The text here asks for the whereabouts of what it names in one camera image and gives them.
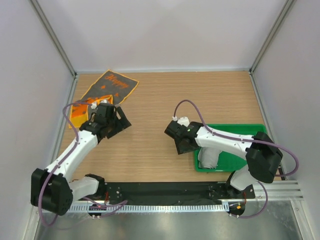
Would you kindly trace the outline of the grey panda towel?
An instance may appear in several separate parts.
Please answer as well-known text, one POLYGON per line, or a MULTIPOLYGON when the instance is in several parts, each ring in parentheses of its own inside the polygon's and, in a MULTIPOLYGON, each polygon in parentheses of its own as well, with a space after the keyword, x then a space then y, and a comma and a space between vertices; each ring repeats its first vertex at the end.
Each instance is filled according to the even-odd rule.
POLYGON ((218 164, 221 151, 215 148, 203 147, 200 149, 197 159, 198 167, 201 169, 215 169, 218 164))

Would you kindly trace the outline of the grey orange happy towel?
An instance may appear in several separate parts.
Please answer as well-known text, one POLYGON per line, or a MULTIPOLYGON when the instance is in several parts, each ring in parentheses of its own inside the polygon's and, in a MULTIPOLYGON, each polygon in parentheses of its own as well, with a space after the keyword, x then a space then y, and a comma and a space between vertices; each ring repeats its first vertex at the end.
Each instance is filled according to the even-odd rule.
MULTIPOLYGON (((121 104, 139 85, 139 81, 123 74, 107 70, 82 95, 80 102, 92 104, 107 100, 110 104, 121 104)), ((87 121, 92 110, 88 105, 74 105, 70 108, 70 120, 79 128, 87 121)))

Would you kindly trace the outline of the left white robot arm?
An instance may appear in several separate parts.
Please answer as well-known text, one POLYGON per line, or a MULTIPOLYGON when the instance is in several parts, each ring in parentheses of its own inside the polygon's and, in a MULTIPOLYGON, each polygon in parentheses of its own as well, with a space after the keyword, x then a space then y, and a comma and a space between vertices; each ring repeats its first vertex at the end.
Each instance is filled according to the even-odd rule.
POLYGON ((64 152, 45 169, 37 168, 32 173, 30 203, 62 216, 74 201, 85 197, 101 200, 107 191, 103 177, 89 173, 80 180, 71 178, 101 140, 110 139, 130 126, 119 105, 94 105, 91 117, 76 129, 75 138, 64 152))

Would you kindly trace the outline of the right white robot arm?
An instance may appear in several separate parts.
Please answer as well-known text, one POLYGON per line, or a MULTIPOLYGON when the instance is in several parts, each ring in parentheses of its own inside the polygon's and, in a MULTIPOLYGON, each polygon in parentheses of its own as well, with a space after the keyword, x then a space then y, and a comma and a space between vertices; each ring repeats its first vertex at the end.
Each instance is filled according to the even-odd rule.
POLYGON ((271 184, 283 158, 279 147, 261 131, 256 135, 237 135, 200 122, 172 120, 164 132, 174 140, 178 154, 197 151, 198 166, 202 169, 215 169, 222 153, 246 161, 228 177, 222 194, 226 197, 239 198, 257 182, 271 184))

